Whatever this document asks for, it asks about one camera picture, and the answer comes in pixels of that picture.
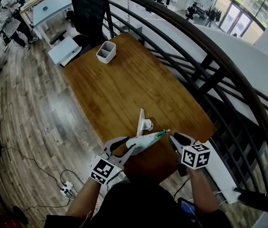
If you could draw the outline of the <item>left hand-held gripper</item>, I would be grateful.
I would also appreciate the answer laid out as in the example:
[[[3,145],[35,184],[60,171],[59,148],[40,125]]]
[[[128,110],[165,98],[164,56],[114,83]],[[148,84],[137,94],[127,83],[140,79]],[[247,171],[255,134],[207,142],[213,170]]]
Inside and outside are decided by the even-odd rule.
[[[123,155],[112,155],[113,151],[126,143],[129,137],[117,137],[107,141],[104,151],[96,155],[91,165],[90,177],[101,185],[108,184],[124,169],[124,163],[132,155],[136,146],[131,145]]]

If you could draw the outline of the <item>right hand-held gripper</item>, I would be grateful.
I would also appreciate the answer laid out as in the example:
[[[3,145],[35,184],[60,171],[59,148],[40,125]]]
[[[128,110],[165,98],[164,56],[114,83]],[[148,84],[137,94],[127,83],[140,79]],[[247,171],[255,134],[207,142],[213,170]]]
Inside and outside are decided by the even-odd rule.
[[[210,147],[208,144],[195,144],[194,138],[183,133],[170,135],[169,143],[180,156],[180,164],[185,167],[197,170],[208,165],[210,158]]]

